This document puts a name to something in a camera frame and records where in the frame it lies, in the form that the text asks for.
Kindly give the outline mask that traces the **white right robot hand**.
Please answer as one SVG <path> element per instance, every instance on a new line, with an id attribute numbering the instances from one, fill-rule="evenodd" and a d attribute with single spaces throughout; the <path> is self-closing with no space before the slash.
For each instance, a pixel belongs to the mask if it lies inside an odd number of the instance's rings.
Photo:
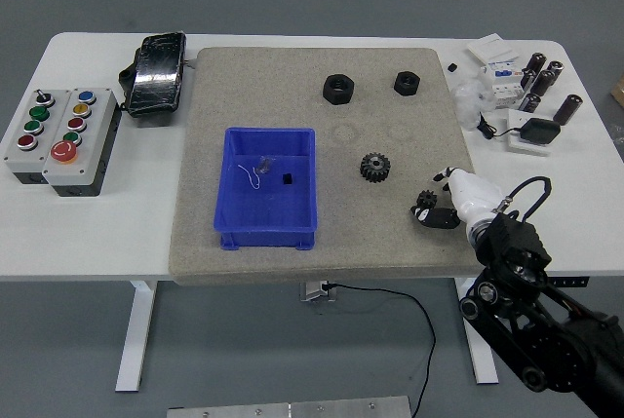
<path id="1" fill-rule="evenodd" d="M 502 191 L 490 181 L 460 168 L 445 168 L 433 177 L 434 182 L 446 180 L 452 208 L 438 208 L 437 196 L 431 190 L 421 191 L 410 213 L 423 226 L 435 229 L 455 229 L 461 223 L 471 234 L 489 226 L 495 209 L 503 201 Z"/>

